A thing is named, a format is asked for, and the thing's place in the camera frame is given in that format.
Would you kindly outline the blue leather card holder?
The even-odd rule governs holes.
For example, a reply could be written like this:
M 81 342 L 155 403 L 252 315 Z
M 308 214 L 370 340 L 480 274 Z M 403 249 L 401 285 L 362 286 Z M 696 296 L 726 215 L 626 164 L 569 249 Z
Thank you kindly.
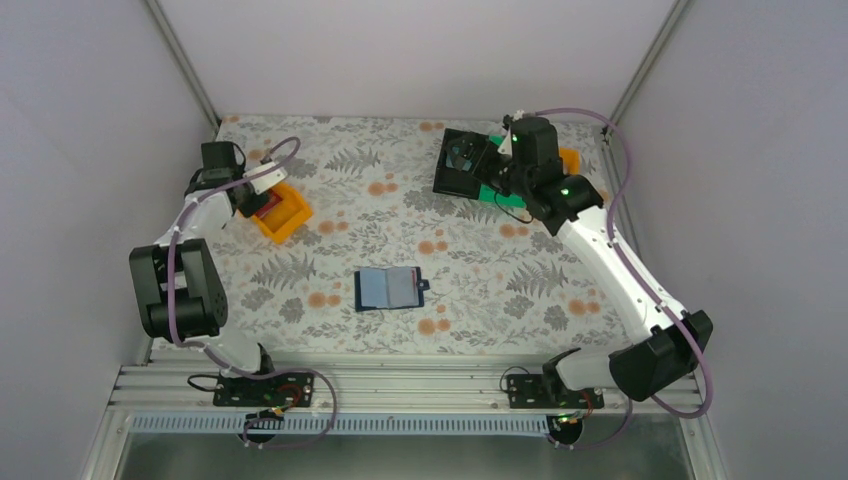
M 430 283 L 420 267 L 361 268 L 354 272 L 356 312 L 421 308 Z

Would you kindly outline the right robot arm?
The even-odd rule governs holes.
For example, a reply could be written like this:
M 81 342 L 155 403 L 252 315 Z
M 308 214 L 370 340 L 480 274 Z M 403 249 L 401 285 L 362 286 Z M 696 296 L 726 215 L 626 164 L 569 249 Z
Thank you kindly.
M 498 196 L 518 196 L 530 216 L 570 249 L 611 300 L 628 345 L 608 353 L 572 350 L 547 372 L 568 390 L 613 387 L 628 399 L 655 400 L 701 363 L 714 325 L 690 311 L 653 277 L 618 233 L 604 198 L 567 166 L 554 125 L 518 115 L 504 120 L 500 143 L 462 133 L 442 148 L 447 167 Z

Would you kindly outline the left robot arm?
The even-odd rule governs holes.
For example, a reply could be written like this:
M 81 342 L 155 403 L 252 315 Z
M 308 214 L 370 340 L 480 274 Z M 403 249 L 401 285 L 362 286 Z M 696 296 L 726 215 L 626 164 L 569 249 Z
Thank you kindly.
M 228 322 L 225 288 L 206 239 L 236 214 L 257 213 L 270 193 L 250 182 L 235 143 L 204 143 L 201 157 L 177 219 L 154 244 L 129 255 L 140 322 L 152 339 L 211 354 L 225 377 L 265 375 L 273 369 L 266 349 Z

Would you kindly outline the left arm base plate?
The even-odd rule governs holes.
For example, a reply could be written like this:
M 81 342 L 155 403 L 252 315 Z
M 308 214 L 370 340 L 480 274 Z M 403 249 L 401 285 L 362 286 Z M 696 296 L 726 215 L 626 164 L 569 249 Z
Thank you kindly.
M 268 380 L 220 377 L 212 403 L 216 407 L 310 407 L 315 375 L 295 372 Z

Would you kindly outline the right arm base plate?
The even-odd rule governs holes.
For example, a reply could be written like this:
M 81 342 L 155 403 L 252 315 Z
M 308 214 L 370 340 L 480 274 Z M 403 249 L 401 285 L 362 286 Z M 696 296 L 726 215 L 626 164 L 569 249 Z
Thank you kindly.
M 605 406 L 601 390 L 569 390 L 562 382 L 550 383 L 541 374 L 508 374 L 504 389 L 511 409 L 586 410 Z

